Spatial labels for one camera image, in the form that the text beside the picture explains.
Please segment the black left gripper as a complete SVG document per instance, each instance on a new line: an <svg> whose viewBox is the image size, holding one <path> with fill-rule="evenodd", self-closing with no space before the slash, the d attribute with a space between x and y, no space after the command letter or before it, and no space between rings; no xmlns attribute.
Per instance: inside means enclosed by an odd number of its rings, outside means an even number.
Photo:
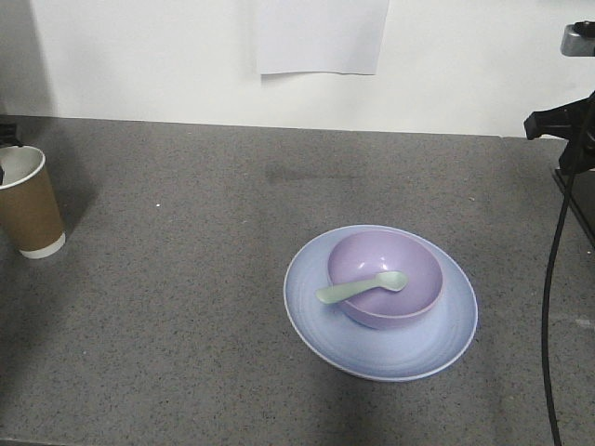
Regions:
<svg viewBox="0 0 595 446"><path fill-rule="evenodd" d="M17 124L0 124L0 147L21 146Z"/></svg>

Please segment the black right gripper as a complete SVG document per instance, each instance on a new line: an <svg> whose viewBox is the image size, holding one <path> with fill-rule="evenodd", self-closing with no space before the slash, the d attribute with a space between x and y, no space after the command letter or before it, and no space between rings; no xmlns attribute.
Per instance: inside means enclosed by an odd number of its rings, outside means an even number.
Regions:
<svg viewBox="0 0 595 446"><path fill-rule="evenodd" d="M547 111L533 111L523 126L528 140L547 135L567 141L559 158L564 175L594 168L594 94Z"/></svg>

